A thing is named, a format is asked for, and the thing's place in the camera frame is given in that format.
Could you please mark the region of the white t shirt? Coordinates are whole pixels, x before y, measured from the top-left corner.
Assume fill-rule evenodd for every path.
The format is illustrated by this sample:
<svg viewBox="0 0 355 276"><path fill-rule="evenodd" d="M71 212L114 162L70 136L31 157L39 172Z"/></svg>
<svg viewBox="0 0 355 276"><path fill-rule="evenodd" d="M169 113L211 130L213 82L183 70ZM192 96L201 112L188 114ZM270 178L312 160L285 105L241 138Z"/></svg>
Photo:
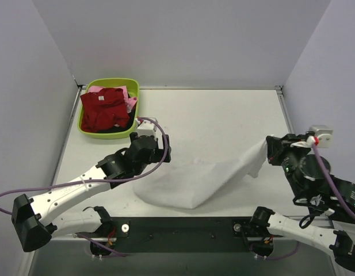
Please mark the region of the white t shirt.
<svg viewBox="0 0 355 276"><path fill-rule="evenodd" d="M261 140L237 159L195 162L135 181L133 192L154 206L195 209L229 182L240 181L247 175L256 178L267 158L267 149L266 140Z"/></svg>

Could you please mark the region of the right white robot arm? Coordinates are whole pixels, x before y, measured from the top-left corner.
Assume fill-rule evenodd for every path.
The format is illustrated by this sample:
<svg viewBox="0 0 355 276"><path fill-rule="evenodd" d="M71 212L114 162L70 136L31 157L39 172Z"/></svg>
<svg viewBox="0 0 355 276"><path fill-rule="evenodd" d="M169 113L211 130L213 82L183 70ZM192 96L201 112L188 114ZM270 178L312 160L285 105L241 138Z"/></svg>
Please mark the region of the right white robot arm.
<svg viewBox="0 0 355 276"><path fill-rule="evenodd" d="M355 184L331 174L319 153L325 141L314 131L266 137L268 163L283 169L292 202L309 214L296 221L260 206L250 224L270 236L313 246L355 273Z"/></svg>

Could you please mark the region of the green plastic basket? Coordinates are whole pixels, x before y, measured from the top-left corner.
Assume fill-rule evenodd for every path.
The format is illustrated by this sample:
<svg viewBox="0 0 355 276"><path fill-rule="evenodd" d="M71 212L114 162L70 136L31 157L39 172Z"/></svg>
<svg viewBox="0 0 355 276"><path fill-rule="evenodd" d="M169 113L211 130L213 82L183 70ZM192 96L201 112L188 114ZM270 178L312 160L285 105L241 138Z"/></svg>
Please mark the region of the green plastic basket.
<svg viewBox="0 0 355 276"><path fill-rule="evenodd" d="M140 102L139 83L129 78L97 79L80 96L79 131L94 139L113 140L135 129Z"/></svg>

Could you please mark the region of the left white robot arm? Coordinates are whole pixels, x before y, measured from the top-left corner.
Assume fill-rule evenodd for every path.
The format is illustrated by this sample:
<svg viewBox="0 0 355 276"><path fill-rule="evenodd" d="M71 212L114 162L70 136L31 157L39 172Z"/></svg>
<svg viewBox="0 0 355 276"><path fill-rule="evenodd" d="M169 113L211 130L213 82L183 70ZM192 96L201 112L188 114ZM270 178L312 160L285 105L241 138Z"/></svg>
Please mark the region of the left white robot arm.
<svg viewBox="0 0 355 276"><path fill-rule="evenodd" d="M155 136L130 135L130 146L107 155L90 170L75 179L74 185L57 185L33 197L26 194L14 200L11 220L24 252L35 251L58 236L88 233L108 236L117 224L102 206L91 206L81 212L70 209L90 197L112 190L139 178L149 164L171 161L169 136L163 147Z"/></svg>

